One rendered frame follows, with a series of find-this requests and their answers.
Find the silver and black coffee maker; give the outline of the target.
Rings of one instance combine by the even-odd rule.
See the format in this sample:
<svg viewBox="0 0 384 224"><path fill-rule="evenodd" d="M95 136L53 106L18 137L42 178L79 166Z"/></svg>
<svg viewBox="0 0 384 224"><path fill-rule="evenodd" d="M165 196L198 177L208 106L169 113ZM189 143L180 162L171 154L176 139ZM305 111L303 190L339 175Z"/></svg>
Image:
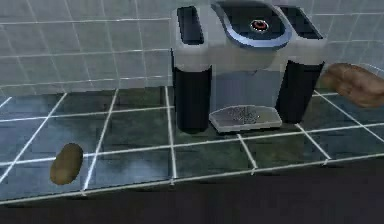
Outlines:
<svg viewBox="0 0 384 224"><path fill-rule="evenodd" d="M171 38L176 124L187 133L297 124L325 65L326 38L294 5L180 6Z"/></svg>

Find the brown potato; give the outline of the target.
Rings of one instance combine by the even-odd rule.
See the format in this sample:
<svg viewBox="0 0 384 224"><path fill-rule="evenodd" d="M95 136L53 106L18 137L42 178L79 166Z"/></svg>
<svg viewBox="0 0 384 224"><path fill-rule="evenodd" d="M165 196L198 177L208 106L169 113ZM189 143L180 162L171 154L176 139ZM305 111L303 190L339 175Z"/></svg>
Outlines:
<svg viewBox="0 0 384 224"><path fill-rule="evenodd" d="M79 175L82 163L82 148L75 143L66 144L51 164L50 181L56 185L72 183Z"/></svg>

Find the brown bread loaf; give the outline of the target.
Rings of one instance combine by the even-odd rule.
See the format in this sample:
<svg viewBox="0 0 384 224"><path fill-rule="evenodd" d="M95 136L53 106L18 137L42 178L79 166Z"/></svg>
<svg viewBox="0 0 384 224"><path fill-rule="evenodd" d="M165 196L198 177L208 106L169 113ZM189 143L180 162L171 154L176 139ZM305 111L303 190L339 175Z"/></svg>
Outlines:
<svg viewBox="0 0 384 224"><path fill-rule="evenodd" d="M320 78L330 90L362 108L384 106L384 79L349 63L334 63Z"/></svg>

